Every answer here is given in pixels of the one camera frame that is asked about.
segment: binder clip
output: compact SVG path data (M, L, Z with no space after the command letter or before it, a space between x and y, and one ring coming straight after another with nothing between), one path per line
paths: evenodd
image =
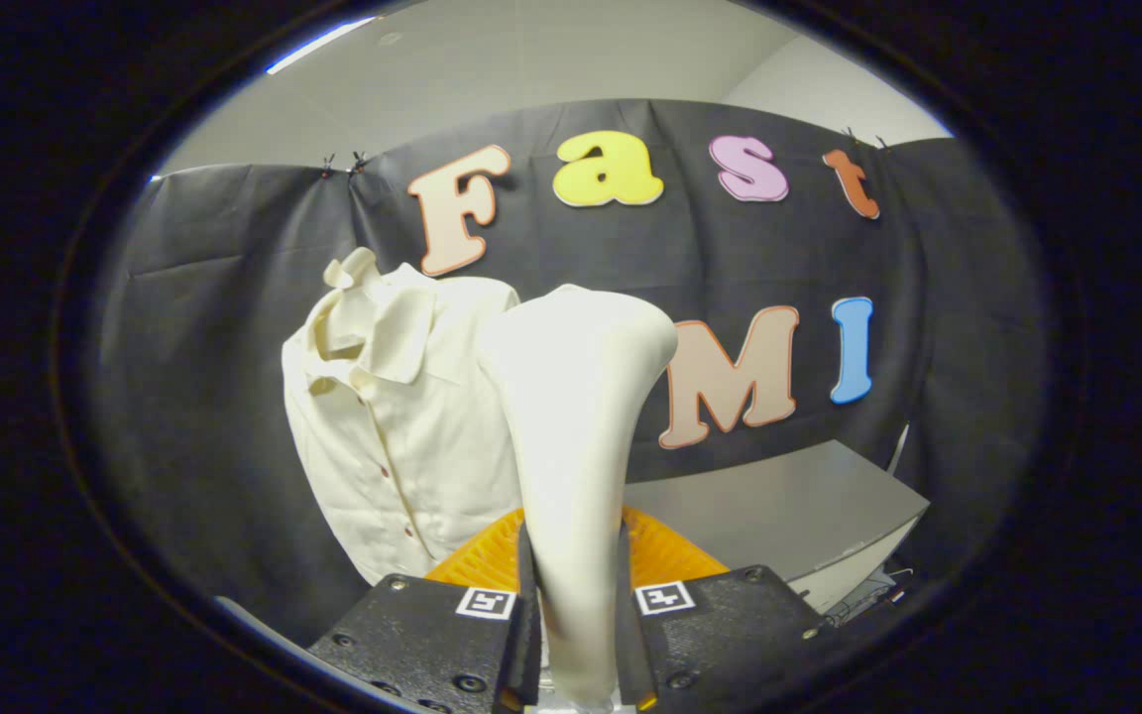
M355 158L355 166L346 169L346 173L348 173L348 175L362 175L362 173L364 173L364 163L371 161L371 159L368 158L368 151L364 151L362 154L357 151L352 151L349 154Z

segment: orange letter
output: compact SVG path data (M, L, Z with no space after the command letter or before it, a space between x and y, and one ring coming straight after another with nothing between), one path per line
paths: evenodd
M421 272L442 275L484 257L488 243L466 230L466 214L485 226L496 217L496 195L488 177L475 176L466 192L457 193L457 182L473 171L499 176L508 171L508 154L490 145L457 159L409 184L409 193L421 199L425 220L425 257Z
M739 361L730 354L707 322L676 324L676 356L667 366L669 422L658 438L662 448L692 447L708 438L699 420L699 401L707 403L722 432L739 423L739 414L751 394L751 407L742 417L748 426L786 419L796 410L793 399L793 331L801 316L794 307L765 307L751 319Z
M838 149L822 154L822 162L835 169L839 188L844 190L844 198L849 199L849 207L853 207L853 211L870 220L879 217L879 204L867 198L867 192L861 190L861 182L866 180L867 173L860 166L849 160L847 154Z

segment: letter i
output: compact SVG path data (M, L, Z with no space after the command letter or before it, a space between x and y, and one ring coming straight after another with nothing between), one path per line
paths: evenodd
M867 356L871 312L875 305L869 297L845 297L830 305L830 316L839 324L839 382L830 391L831 402L853 402L870 392Z

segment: black backdrop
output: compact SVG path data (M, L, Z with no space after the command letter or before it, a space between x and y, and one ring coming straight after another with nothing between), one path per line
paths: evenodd
M282 661L241 629L190 623L195 604L145 553L127 560L132 538L108 538L70 478L45 354L67 240L93 195L142 188L116 169L151 169L169 136L140 144L146 131L172 110L195 117L215 97L200 89L266 66L340 6L0 3L0 711L323 711L268 676ZM1084 387L1056 402L1056 447L1035 460L984 586L951 592L875 648L878 667L807 701L1142 711L1142 11L786 9L935 102L1019 179L1070 307L1062 380Z
M596 130L646 142L660 199L573 208L554 198L558 144ZM708 142L726 134L773 150L787 199L748 203L722 188ZM409 182L490 144L513 166L492 179L494 220L471 225L488 252L450 275L502 280L524 299L568 282L635 295L674 321L706 321L731 354L761 308L789 304L801 315L791 416L666 450L658 435L669 395L659 379L638 419L630 482L833 439L885 467L910 420L901 475L934 502L907 547L912 564L951 575L991 535L1038 435L1049 306L1028 230L959 142L879 150L749 109L598 101L440 131L378 154L356 176L230 166L146 185L112 241L102 287L81 297L94 311L78 348L105 478L195 587L233 597L300 643L357 597L362 584L290 441L280 345L325 290L322 267L355 244L372 248L384 271L418 266L425 230ZM878 220L849 207L821 159L833 149L866 171ZM834 403L830 304L843 297L875 303L875 385ZM711 424L706 412L702 420Z

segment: black fabric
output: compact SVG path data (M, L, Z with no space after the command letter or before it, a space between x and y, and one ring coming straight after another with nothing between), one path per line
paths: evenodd
M557 145L596 130L646 142L653 175L665 182L657 202L572 208L553 194L563 166ZM770 146L788 198L747 203L726 193L708 154L722 135ZM409 182L489 144L507 150L513 166L491 177L494 222L467 220L488 252L450 275L502 280L524 299L568 282L635 295L673 320L707 321L731 356L761 308L788 304L799 313L791 416L721 433L703 412L713 426L706 441L664 450L669 399L659 379L638 420L629 480L717 470L830 439L887 466L910 419L912 448L924 447L930 460L912 456L901 473L934 499L932 511L943 511L911 540L949 539L933 547L938 568L955 563L949 551L979 545L987 531L970 524L996 521L1014 492L1019 474L1006 467L1023 464L1046 363L1027 236L989 198L980 167L951 139L885 153L749 109L602 101L441 131L376 157L354 177L212 167L145 188L96 295L102 338L87 356L87 392L114 487L185 579L299 643L361 595L362 579L323 523L290 441L281 343L325 292L321 273L331 258L367 244L384 271L420 266L425 230ZM822 163L833 149L866 170L879 220L849 207ZM844 297L875 302L875 385L837 406L830 305ZM930 353L939 343L946 347ZM1010 456L987 457L1003 444Z
M955 572L1020 494L1046 415L1055 326L1032 236L956 141L884 155L926 256L928 359L894 475L932 500L900 552Z

